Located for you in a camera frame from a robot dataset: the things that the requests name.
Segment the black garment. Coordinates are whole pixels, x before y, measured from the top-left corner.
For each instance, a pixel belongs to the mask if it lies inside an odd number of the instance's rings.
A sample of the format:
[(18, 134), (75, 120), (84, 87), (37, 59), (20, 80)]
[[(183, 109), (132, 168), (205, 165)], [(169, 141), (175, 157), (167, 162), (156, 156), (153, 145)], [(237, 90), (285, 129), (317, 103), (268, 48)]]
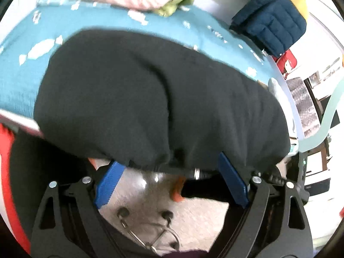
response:
[(277, 99), (236, 69), (163, 38), (84, 30), (51, 56), (34, 105), (44, 137), (148, 171), (266, 171), (290, 150)]

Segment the red garment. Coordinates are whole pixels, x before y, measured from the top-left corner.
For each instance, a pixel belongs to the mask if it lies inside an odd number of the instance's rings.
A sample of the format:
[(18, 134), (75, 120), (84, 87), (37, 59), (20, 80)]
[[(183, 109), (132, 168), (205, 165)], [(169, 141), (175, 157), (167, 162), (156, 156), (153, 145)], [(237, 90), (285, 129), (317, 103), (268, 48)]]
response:
[(15, 134), (1, 124), (1, 216), (21, 248), (31, 254), (31, 244), (16, 211), (10, 180), (10, 155)]

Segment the red box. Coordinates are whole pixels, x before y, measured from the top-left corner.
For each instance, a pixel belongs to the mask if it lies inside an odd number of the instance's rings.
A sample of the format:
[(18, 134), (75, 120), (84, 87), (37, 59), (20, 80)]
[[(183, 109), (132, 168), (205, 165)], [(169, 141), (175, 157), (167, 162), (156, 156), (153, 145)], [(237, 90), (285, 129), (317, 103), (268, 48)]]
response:
[(287, 79), (288, 75), (291, 74), (292, 70), (297, 66), (297, 59), (291, 50), (287, 50), (284, 54), (280, 55), (279, 58), (274, 57), (274, 61), (284, 79)]

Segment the teal quilted bedspread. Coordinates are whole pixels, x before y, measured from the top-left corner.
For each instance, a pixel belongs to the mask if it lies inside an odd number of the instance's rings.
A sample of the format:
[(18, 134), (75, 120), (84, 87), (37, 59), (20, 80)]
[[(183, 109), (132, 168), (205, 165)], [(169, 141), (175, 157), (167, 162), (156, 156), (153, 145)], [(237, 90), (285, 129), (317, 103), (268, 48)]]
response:
[(166, 38), (261, 82), (278, 76), (273, 61), (252, 41), (195, 6), (162, 17), (87, 0), (39, 0), (1, 43), (1, 109), (32, 118), (50, 56), (71, 35), (92, 27)]

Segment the navy yellow puffer jacket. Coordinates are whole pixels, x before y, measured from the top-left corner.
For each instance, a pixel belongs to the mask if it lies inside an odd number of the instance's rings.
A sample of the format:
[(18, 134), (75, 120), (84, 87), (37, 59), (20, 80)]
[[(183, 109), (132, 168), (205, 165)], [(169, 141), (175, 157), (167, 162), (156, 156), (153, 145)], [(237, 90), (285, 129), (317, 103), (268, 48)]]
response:
[(250, 0), (232, 18), (230, 30), (278, 58), (305, 34), (308, 16), (306, 0)]

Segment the white bed frame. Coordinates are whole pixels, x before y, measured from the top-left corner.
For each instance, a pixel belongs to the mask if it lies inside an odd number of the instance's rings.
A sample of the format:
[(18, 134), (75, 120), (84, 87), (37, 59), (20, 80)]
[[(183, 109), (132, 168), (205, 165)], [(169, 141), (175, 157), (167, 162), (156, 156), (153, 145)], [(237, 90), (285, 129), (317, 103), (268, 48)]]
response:
[(1, 123), (14, 130), (22, 130), (30, 135), (43, 137), (37, 122), (31, 118), (14, 114), (4, 109), (0, 110)]

